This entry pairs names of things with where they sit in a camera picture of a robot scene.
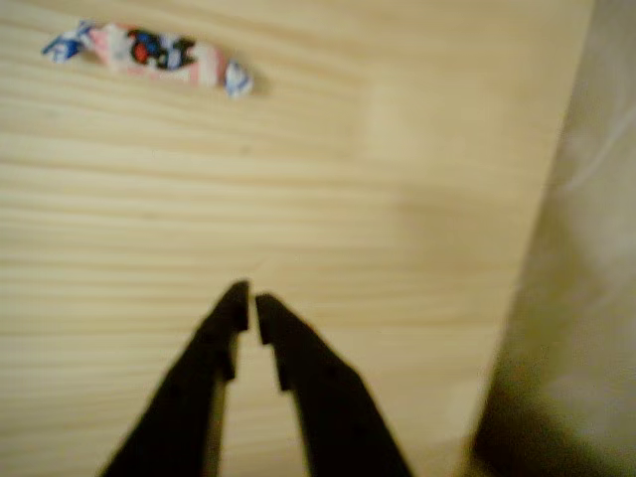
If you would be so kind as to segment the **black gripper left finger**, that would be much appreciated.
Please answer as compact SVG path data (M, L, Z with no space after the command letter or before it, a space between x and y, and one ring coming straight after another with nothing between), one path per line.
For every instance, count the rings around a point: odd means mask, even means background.
M102 476L216 476L228 382L248 329L246 280L233 283L166 373Z

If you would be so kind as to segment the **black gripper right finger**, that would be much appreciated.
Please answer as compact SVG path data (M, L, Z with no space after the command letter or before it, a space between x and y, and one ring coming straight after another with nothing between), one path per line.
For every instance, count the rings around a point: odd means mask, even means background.
M356 370L272 294L255 297L261 342L294 402L312 476L409 476L411 471Z

